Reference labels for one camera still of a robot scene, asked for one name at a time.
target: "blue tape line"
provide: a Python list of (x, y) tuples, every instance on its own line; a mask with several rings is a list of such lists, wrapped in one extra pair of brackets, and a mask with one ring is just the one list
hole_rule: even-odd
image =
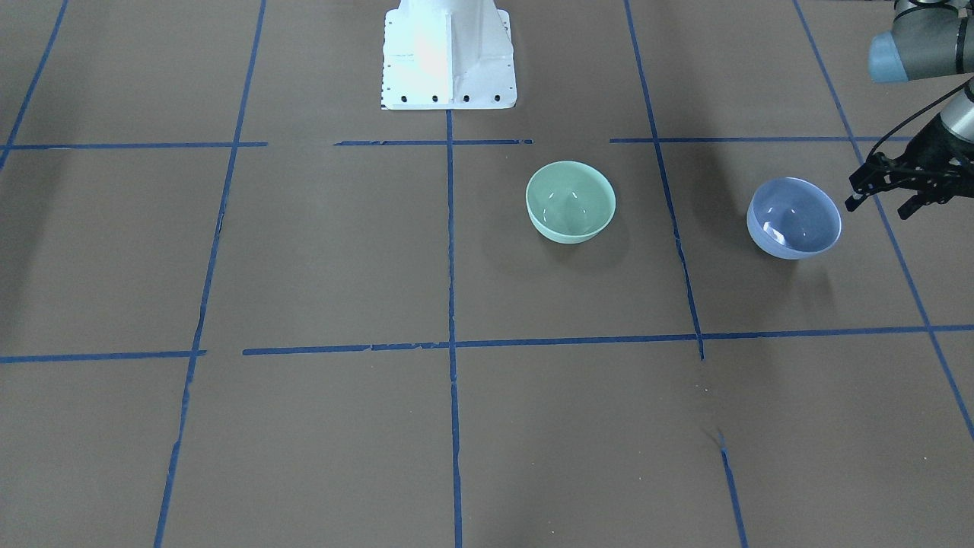
[[(890, 137), (890, 141), (909, 141), (912, 137)], [(660, 137), (659, 142), (693, 143), (693, 142), (844, 142), (848, 137)], [(856, 137), (858, 141), (880, 140), (880, 137)], [(655, 142), (652, 137), (615, 137), (609, 143), (631, 144)]]
[[(197, 352), (204, 356), (205, 350)], [(40, 356), (0, 356), (0, 364), (43, 364), (53, 362), (112, 362), (118, 360), (151, 360), (189, 358), (191, 350), (174, 352), (113, 352), (109, 354), (48, 354)]]
[(656, 149), (656, 162), (659, 164), (659, 177), (663, 183), (663, 194), (666, 196), (666, 208), (670, 213), (670, 221), (673, 223), (673, 240), (676, 242), (676, 251), (680, 256), (680, 264), (683, 266), (683, 277), (687, 284), (687, 302), (690, 305), (690, 315), (693, 318), (693, 331), (696, 333), (696, 344), (700, 352), (700, 360), (705, 355), (703, 352), (703, 337), (700, 333), (700, 319), (696, 314), (696, 302), (693, 299), (693, 285), (690, 282), (690, 270), (687, 268), (687, 258), (683, 253), (683, 243), (680, 238), (680, 225), (676, 220), (676, 209), (673, 207), (673, 196), (670, 193), (669, 177), (666, 176), (666, 163), (663, 161), (663, 149), (659, 145), (659, 132), (656, 131), (656, 117), (653, 114), (653, 102), (650, 100), (650, 87), (646, 82), (646, 71), (643, 70), (643, 56), (639, 52), (639, 40), (636, 38), (636, 25), (632, 21), (632, 8), (629, 0), (623, 0), (625, 4), (625, 16), (629, 23), (629, 36), (632, 39), (632, 50), (636, 55), (636, 67), (639, 69), (639, 81), (643, 86), (643, 99), (646, 102), (646, 113), (650, 118), (650, 131), (653, 133), (653, 145)]
[(443, 146), (445, 140), (343, 140), (334, 146)]
[(802, 6), (799, 6), (798, 0), (792, 0), (792, 4), (795, 5), (795, 11), (798, 12), (798, 17), (802, 21), (802, 28), (805, 29), (805, 36), (808, 38), (808, 43), (811, 45), (811, 50), (815, 54), (815, 60), (818, 62), (818, 68), (822, 71), (822, 76), (825, 77), (825, 84), (829, 87), (829, 93), (832, 95), (832, 101), (836, 104), (836, 109), (839, 111), (839, 118), (843, 121), (846, 140), (855, 146), (855, 133), (852, 131), (852, 127), (849, 126), (848, 118), (845, 117), (845, 109), (843, 108), (842, 102), (839, 101), (839, 94), (836, 92), (836, 87), (832, 85), (832, 78), (829, 77), (829, 71), (825, 68), (825, 61), (822, 60), (822, 54), (819, 53), (818, 46), (815, 44), (815, 38), (811, 35), (811, 28), (808, 26), (808, 21), (805, 19), (805, 12), (802, 11)]
[(858, 334), (926, 333), (926, 327), (854, 328), (845, 330), (799, 330), (782, 332), (750, 333), (704, 333), (707, 340), (730, 340), (740, 338), (793, 338), (803, 336), (844, 336)]
[(350, 352), (392, 352), (397, 350), (434, 350), (448, 348), (448, 342), (397, 342), (392, 344), (347, 344), (339, 346), (294, 346), (246, 348), (245, 356), (279, 356), (286, 354), (339, 354)]
[(30, 104), (30, 100), (34, 97), (34, 90), (37, 89), (37, 83), (41, 80), (41, 73), (44, 72), (44, 67), (48, 64), (48, 58), (51, 56), (51, 50), (55, 46), (55, 40), (57, 39), (57, 34), (60, 32), (60, 26), (64, 22), (64, 12), (67, 11), (68, 0), (61, 0), (60, 11), (57, 12), (57, 19), (55, 20), (55, 27), (51, 30), (51, 36), (48, 38), (48, 45), (44, 48), (44, 55), (41, 56), (41, 62), (37, 65), (37, 70), (34, 71), (34, 78), (30, 81), (30, 85), (27, 86), (27, 94), (23, 98), (23, 102), (20, 104), (20, 111), (17, 113), (17, 120), (14, 121), (14, 126), (10, 130), (10, 135), (7, 136), (7, 147), (3, 152), (0, 152), (0, 171), (3, 171), (5, 165), (7, 165), (7, 157), (10, 156), (10, 146), (14, 144), (17, 140), (17, 133), (20, 131), (20, 124), (23, 123), (23, 117), (27, 113), (27, 106)]
[(244, 116), (246, 114), (247, 98), (250, 94), (250, 82), (253, 79), (254, 65), (257, 63), (257, 49), (260, 45), (260, 34), (264, 25), (264, 13), (267, 9), (267, 0), (260, 1), (260, 12), (257, 15), (257, 24), (253, 34), (253, 45), (250, 48), (250, 63), (247, 66), (246, 77), (243, 80), (243, 94), (241, 96), (240, 110), (237, 114), (237, 128), (234, 131), (234, 146), (230, 149), (230, 160), (227, 163), (227, 175), (223, 181), (223, 194), (220, 197), (220, 209), (216, 217), (216, 227), (213, 230), (213, 243), (209, 250), (209, 263), (206, 266), (206, 281), (203, 284), (203, 296), (200, 299), (200, 320), (193, 335), (193, 354), (190, 356), (189, 365), (186, 368), (186, 382), (183, 385), (182, 405), (179, 410), (179, 433), (176, 442), (172, 445), (172, 453), (169, 457), (169, 472), (166, 475), (166, 488), (163, 492), (163, 503), (159, 509), (159, 522), (156, 525), (156, 537), (153, 542), (154, 548), (162, 548), (163, 536), (166, 532), (166, 520), (169, 516), (169, 503), (172, 498), (172, 484), (175, 481), (176, 467), (179, 463), (179, 450), (182, 447), (183, 432), (186, 427), (186, 415), (189, 410), (189, 387), (193, 383), (193, 376), (196, 374), (197, 352), (200, 349), (200, 341), (203, 338), (203, 326), (206, 323), (206, 306), (209, 302), (209, 291), (213, 282), (213, 272), (216, 269), (216, 256), (220, 248), (220, 233), (223, 230), (223, 217), (227, 212), (227, 201), (230, 197), (230, 185), (234, 178), (234, 167), (237, 163), (238, 145), (241, 141), (241, 133), (244, 131)]
[(938, 333), (974, 332), (974, 324), (962, 326), (933, 326), (932, 329)]
[(460, 481), (460, 398), (457, 390), (457, 322), (456, 322), (456, 233), (454, 231), (454, 202), (453, 202), (453, 111), (446, 111), (446, 205), (447, 205), (447, 233), (449, 245), (450, 298), (449, 298), (449, 351), (450, 351), (450, 420), (453, 438), (453, 537), (455, 548), (464, 546), (464, 517), (461, 500)]
[[(936, 332), (965, 333), (974, 332), (974, 325), (933, 326)], [(815, 336), (856, 336), (897, 333), (927, 333), (925, 326), (890, 326), (883, 328), (848, 328), (835, 330), (794, 330), (740, 333), (702, 333), (704, 340), (733, 340), (749, 338), (799, 338)], [(675, 342), (696, 340), (694, 333), (623, 335), (623, 336), (580, 336), (553, 338), (502, 338), (481, 340), (456, 340), (457, 348), (498, 348), (509, 346), (560, 346), (568, 344), (625, 344), (649, 342)], [(391, 352), (405, 350), (441, 350), (449, 348), (450, 342), (396, 342), (388, 344), (349, 344), (336, 346), (293, 346), (247, 348), (245, 356), (269, 356), (286, 354), (329, 354), (343, 352)]]
[(496, 144), (534, 144), (534, 141), (529, 138), (516, 139), (516, 138), (484, 138), (484, 139), (456, 139), (453, 141), (456, 146), (470, 146), (470, 145), (496, 145)]
[(343, 140), (334, 146), (470, 146), (497, 144), (534, 144), (533, 139), (516, 138), (485, 138), (485, 139), (457, 139), (449, 140)]
[(744, 529), (744, 518), (740, 512), (740, 498), (737, 496), (737, 484), (733, 480), (731, 470), (731, 460), (728, 457), (727, 441), (724, 434), (720, 433), (721, 440), (721, 460), (724, 461), (724, 475), (728, 480), (728, 490), (730, 491), (730, 505), (733, 507), (733, 518), (737, 523), (737, 537), (740, 539), (740, 548), (747, 548), (747, 531)]
[[(805, 29), (805, 35), (808, 37), (808, 43), (811, 44), (811, 49), (815, 53), (815, 59), (818, 61), (818, 67), (822, 71), (822, 76), (825, 77), (825, 83), (829, 87), (829, 93), (832, 94), (832, 100), (835, 102), (836, 108), (839, 110), (839, 117), (843, 120), (845, 132), (848, 134), (849, 143), (852, 144), (852, 149), (855, 151), (856, 159), (860, 164), (862, 164), (862, 151), (859, 150), (859, 144), (856, 142), (852, 128), (849, 126), (848, 119), (845, 116), (845, 110), (842, 102), (839, 100), (839, 94), (836, 93), (836, 88), (832, 84), (832, 78), (829, 76), (829, 71), (825, 68), (825, 62), (822, 60), (822, 56), (819, 54), (818, 46), (815, 44), (815, 39), (811, 34), (811, 28), (808, 26), (808, 21), (805, 19), (805, 13), (802, 11), (802, 6), (799, 5), (798, 0), (792, 0), (792, 4), (795, 6), (795, 11), (798, 13), (798, 17), (802, 21), (802, 27)], [(951, 372), (951, 367), (947, 363), (947, 358), (944, 356), (944, 352), (940, 347), (940, 341), (937, 340), (937, 333), (930, 324), (930, 318), (926, 313), (926, 308), (923, 306), (923, 300), (919, 296), (917, 285), (914, 283), (913, 275), (910, 273), (910, 268), (907, 265), (906, 258), (903, 256), (899, 242), (896, 240), (896, 235), (893, 233), (892, 225), (889, 223), (889, 218), (886, 216), (886, 211), (882, 207), (882, 202), (880, 201), (879, 196), (873, 196), (873, 201), (876, 204), (876, 209), (880, 212), (880, 218), (882, 219), (883, 227), (886, 229), (886, 235), (889, 236), (889, 241), (893, 245), (893, 251), (896, 252), (896, 258), (899, 260), (900, 267), (903, 269), (903, 275), (906, 277), (907, 284), (910, 286), (910, 293), (913, 294), (914, 302), (917, 304), (917, 310), (919, 311), (920, 318), (923, 320), (923, 325), (930, 336), (930, 342), (933, 344), (933, 349), (937, 354), (937, 359), (940, 361), (940, 367), (944, 371), (944, 376), (947, 378), (947, 381), (951, 386), (951, 390), (954, 392), (954, 400), (957, 403), (957, 408), (960, 409), (961, 416), (963, 416), (964, 424), (967, 426), (967, 433), (970, 435), (971, 440), (974, 440), (974, 421), (971, 420), (971, 415), (967, 410), (967, 405), (964, 403), (960, 390), (957, 388), (957, 384), (954, 380), (954, 374)]]
[(632, 342), (673, 342), (696, 340), (696, 334), (657, 334), (633, 336), (583, 336), (564, 338), (511, 338), (497, 340), (463, 340), (458, 348), (492, 348), (503, 346), (559, 346), (564, 344), (621, 344)]
[[(266, 140), (249, 140), (240, 142), (237, 146), (252, 148), (267, 146)], [(95, 142), (95, 143), (59, 143), (59, 144), (14, 144), (11, 150), (113, 150), (130, 148), (231, 148), (233, 142)]]
[(245, 356), (280, 356), (285, 354), (340, 354), (345, 352), (365, 352), (371, 344), (347, 344), (341, 346), (295, 346), (281, 348), (247, 348)]

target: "black cable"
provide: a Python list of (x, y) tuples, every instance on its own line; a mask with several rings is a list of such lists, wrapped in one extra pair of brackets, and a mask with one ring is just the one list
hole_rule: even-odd
[(877, 151), (877, 149), (880, 148), (880, 145), (882, 145), (884, 142), (886, 142), (886, 140), (888, 138), (893, 137), (893, 134), (895, 134), (896, 132), (902, 130), (904, 126), (906, 126), (910, 122), (913, 122), (914, 120), (916, 120), (919, 116), (921, 116), (927, 110), (930, 110), (934, 106), (937, 106), (938, 104), (940, 104), (940, 103), (944, 102), (945, 100), (951, 98), (952, 96), (954, 96), (960, 90), (963, 90), (964, 89), (964, 86), (966, 86), (966, 85), (967, 85), (967, 82), (964, 82), (963, 84), (960, 84), (956, 88), (953, 88), (949, 92), (946, 92), (945, 94), (943, 94), (937, 100), (931, 102), (930, 104), (926, 105), (924, 108), (918, 110), (916, 113), (914, 113), (913, 115), (911, 115), (906, 120), (904, 120), (904, 121), (900, 122), (899, 124), (897, 124), (895, 128), (893, 128), (892, 130), (889, 130), (889, 133), (888, 134), (882, 136), (880, 138), (880, 140), (878, 140), (876, 142), (876, 144), (873, 145), (873, 148), (869, 151), (869, 156), (866, 157), (866, 160), (869, 161), (869, 159), (873, 157), (873, 154), (876, 154), (876, 151)]

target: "robotic arm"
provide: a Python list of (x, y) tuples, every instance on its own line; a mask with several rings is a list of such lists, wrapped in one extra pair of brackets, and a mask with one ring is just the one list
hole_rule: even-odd
[[(874, 38), (870, 49), (873, 80), (906, 82), (974, 71), (974, 28), (968, 34), (969, 17), (959, 17), (959, 10), (969, 10), (970, 4), (966, 0), (896, 0), (892, 30)], [(955, 196), (974, 198), (974, 79), (930, 107), (961, 90), (901, 156), (891, 159), (876, 152), (881, 141), (870, 151), (866, 162), (849, 177), (853, 191), (845, 201), (849, 211), (855, 211), (866, 198), (894, 188), (917, 193), (899, 208), (903, 219), (923, 206), (946, 204)]]

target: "bowl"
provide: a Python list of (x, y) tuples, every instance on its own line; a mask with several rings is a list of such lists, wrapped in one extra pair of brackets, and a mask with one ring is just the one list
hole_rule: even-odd
[(766, 182), (754, 193), (747, 209), (747, 230), (768, 254), (800, 259), (836, 245), (843, 221), (822, 189), (787, 176)]
[(580, 244), (601, 232), (616, 213), (616, 193), (595, 168), (563, 160), (539, 169), (525, 191), (528, 216), (542, 235)]

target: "bowl rim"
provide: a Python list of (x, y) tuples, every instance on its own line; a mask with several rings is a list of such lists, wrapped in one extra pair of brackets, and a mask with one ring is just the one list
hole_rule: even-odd
[[(801, 250), (796, 250), (795, 248), (791, 248), (789, 246), (781, 245), (776, 240), (774, 240), (773, 238), (771, 238), (770, 235), (768, 235), (765, 231), (760, 230), (760, 226), (759, 226), (758, 234), (760, 235), (761, 239), (764, 240), (765, 242), (767, 242), (768, 245), (770, 247), (774, 248), (774, 249), (777, 249), (777, 250), (785, 250), (789, 254), (796, 254), (796, 255), (798, 255), (798, 257), (796, 257), (796, 258), (801, 258), (801, 257), (807, 257), (807, 256), (813, 256), (813, 255), (817, 255), (817, 254), (822, 254), (822, 253), (825, 253), (825, 252), (831, 250), (833, 247), (835, 247), (835, 245), (839, 242), (839, 240), (840, 240), (840, 238), (842, 237), (842, 234), (843, 234), (843, 216), (842, 216), (842, 214), (839, 211), (839, 207), (836, 206), (835, 201), (832, 199), (832, 197), (830, 197), (828, 195), (828, 193), (826, 193), (824, 190), (822, 190), (821, 188), (819, 188), (814, 183), (812, 183), (810, 181), (807, 181), (807, 180), (805, 180), (803, 178), (799, 178), (799, 177), (795, 177), (795, 176), (781, 176), (781, 177), (776, 177), (776, 178), (773, 178), (773, 179), (769, 179), (769, 180), (765, 181), (764, 183), (762, 183), (761, 186), (759, 186), (758, 189), (754, 191), (754, 195), (751, 197), (751, 203), (748, 205), (748, 208), (747, 208), (748, 222), (750, 222), (753, 219), (755, 225), (758, 225), (758, 216), (757, 216), (757, 214), (755, 213), (755, 210), (754, 210), (754, 200), (755, 200), (755, 198), (757, 198), (758, 193), (761, 192), (761, 190), (763, 188), (765, 188), (766, 186), (768, 186), (769, 184), (772, 184), (774, 182), (797, 183), (799, 186), (802, 186), (802, 187), (806, 188), (811, 193), (816, 194), (816, 195), (824, 198), (825, 199), (824, 202), (827, 203), (827, 204), (829, 204), (829, 205), (831, 205), (831, 208), (826, 207), (826, 210), (829, 212), (830, 216), (832, 218), (834, 218), (835, 221), (837, 222), (836, 236), (835, 236), (835, 238), (832, 239), (831, 242), (829, 242), (829, 244), (827, 246), (825, 246), (825, 247), (823, 247), (823, 248), (821, 248), (819, 250), (815, 250), (815, 251), (811, 251), (811, 252), (804, 252), (804, 251), (801, 251)], [(766, 253), (772, 254), (769, 250), (765, 249), (765, 247), (762, 246), (761, 244), (758, 244), (758, 246), (760, 248), (762, 248)]]
[[(551, 167), (559, 166), (559, 165), (560, 166), (570, 165), (570, 166), (573, 166), (573, 167), (581, 167), (581, 169), (583, 171), (588, 172), (590, 175), (595, 175), (594, 178), (599, 183), (599, 187), (602, 188), (602, 190), (605, 191), (605, 193), (609, 196), (609, 204), (611, 206), (610, 207), (610, 210), (609, 210), (609, 218), (607, 218), (606, 221), (604, 223), (602, 223), (602, 225), (599, 226), (598, 228), (596, 228), (596, 229), (594, 229), (594, 230), (592, 230), (590, 232), (585, 232), (584, 234), (567, 234), (567, 233), (564, 233), (564, 232), (559, 232), (557, 230), (554, 230), (554, 229), (548, 227), (546, 224), (544, 224), (543, 222), (541, 222), (541, 220), (538, 219), (537, 216), (535, 215), (535, 212), (532, 211), (532, 209), (531, 209), (531, 200), (530, 200), (530, 192), (531, 192), (531, 185), (532, 185), (532, 183), (535, 182), (535, 180), (538, 177), (538, 174), (540, 174), (544, 170), (547, 170), (547, 169), (549, 169)], [(604, 176), (602, 174), (602, 172), (596, 170), (595, 168), (589, 166), (588, 164), (585, 164), (583, 162), (578, 162), (576, 160), (558, 160), (557, 162), (551, 162), (550, 164), (546, 164), (544, 166), (541, 166), (537, 171), (534, 172), (533, 175), (531, 175), (531, 178), (528, 179), (528, 185), (524, 189), (524, 203), (525, 203), (525, 205), (528, 208), (528, 215), (530, 216), (532, 222), (535, 224), (535, 227), (536, 228), (539, 227), (539, 226), (542, 226), (548, 232), (550, 232), (552, 234), (556, 234), (556, 235), (561, 236), (563, 238), (589, 239), (589, 238), (595, 236), (596, 234), (598, 234), (599, 232), (602, 232), (603, 230), (605, 230), (605, 228), (607, 226), (609, 226), (609, 223), (612, 222), (612, 219), (616, 216), (616, 190), (613, 188), (612, 183), (609, 182), (609, 179), (606, 176)]]

